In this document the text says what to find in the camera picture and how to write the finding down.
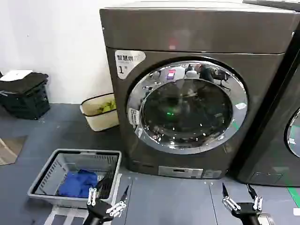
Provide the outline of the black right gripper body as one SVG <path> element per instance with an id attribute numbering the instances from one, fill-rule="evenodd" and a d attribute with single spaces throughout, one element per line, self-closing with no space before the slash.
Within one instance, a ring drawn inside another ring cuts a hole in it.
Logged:
<path id="1" fill-rule="evenodd" d="M 259 210 L 253 209 L 251 202 L 239 202 L 240 210 L 232 210 L 231 214 L 238 218 L 243 225 L 260 225 L 258 217 L 261 214 Z"/>

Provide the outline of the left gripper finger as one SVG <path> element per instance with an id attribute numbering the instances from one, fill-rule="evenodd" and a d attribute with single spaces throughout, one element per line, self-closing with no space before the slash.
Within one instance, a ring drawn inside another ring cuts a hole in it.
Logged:
<path id="1" fill-rule="evenodd" d="M 97 199 L 106 199 L 111 189 L 111 179 L 103 177 L 95 187 L 89 188 L 87 205 L 95 206 Z"/>
<path id="2" fill-rule="evenodd" d="M 129 186 L 127 186 L 120 201 L 116 203 L 114 206 L 112 206 L 111 208 L 107 209 L 106 214 L 109 214 L 109 216 L 111 217 L 120 217 L 122 215 L 123 210 L 125 210 L 127 207 L 128 189 Z"/>

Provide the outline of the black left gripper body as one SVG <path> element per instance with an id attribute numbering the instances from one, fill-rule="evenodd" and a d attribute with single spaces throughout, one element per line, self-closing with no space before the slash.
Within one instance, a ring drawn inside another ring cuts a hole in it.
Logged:
<path id="1" fill-rule="evenodd" d="M 113 217 L 109 213 L 106 213 L 111 207 L 111 204 L 97 199 L 95 206 L 87 206 L 88 216 L 84 221 L 84 225 L 103 225 L 105 222 L 112 221 Z"/>

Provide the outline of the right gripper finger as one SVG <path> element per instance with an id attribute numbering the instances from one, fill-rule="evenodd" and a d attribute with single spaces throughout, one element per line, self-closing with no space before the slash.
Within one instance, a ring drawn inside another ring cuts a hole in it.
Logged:
<path id="1" fill-rule="evenodd" d="M 263 198 L 259 196 L 254 188 L 252 188 L 249 184 L 247 184 L 248 192 L 253 199 L 253 209 L 262 209 Z"/>
<path id="2" fill-rule="evenodd" d="M 228 210 L 241 210 L 241 207 L 229 196 L 224 183 L 222 183 L 222 195 L 222 203 Z"/>

